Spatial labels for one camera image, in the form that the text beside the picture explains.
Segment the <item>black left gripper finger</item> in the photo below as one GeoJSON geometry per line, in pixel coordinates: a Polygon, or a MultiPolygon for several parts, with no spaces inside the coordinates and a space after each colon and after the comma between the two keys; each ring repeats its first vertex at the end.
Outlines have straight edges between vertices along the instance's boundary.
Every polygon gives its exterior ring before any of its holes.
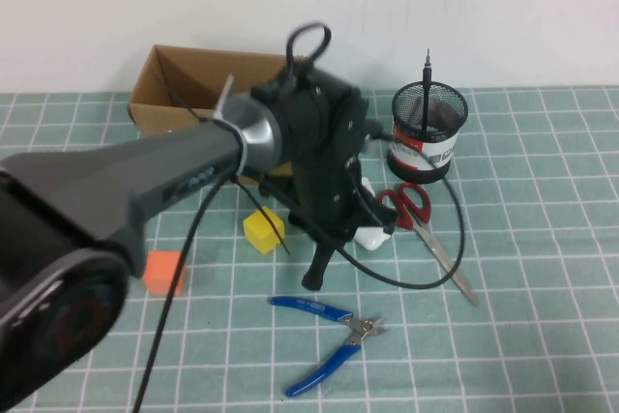
{"type": "Polygon", "coordinates": [[[356,227],[342,227],[333,229],[333,240],[336,249],[343,249],[347,243],[354,239],[356,227]]]}
{"type": "Polygon", "coordinates": [[[312,231],[309,236],[316,244],[317,252],[333,252],[335,250],[335,242],[329,234],[323,234],[319,231],[312,231]]]}

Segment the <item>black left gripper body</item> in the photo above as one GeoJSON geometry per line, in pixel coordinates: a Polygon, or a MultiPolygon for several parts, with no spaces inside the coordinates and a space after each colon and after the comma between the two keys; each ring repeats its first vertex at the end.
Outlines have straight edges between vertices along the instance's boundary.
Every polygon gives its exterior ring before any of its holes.
{"type": "Polygon", "coordinates": [[[368,101],[356,88],[332,104],[329,136],[292,160],[289,176],[264,176],[259,191],[283,204],[293,202],[299,224],[319,225],[332,237],[350,240],[359,227],[385,234],[395,230],[397,215],[381,206],[361,182],[359,154],[367,138],[368,101]]]}

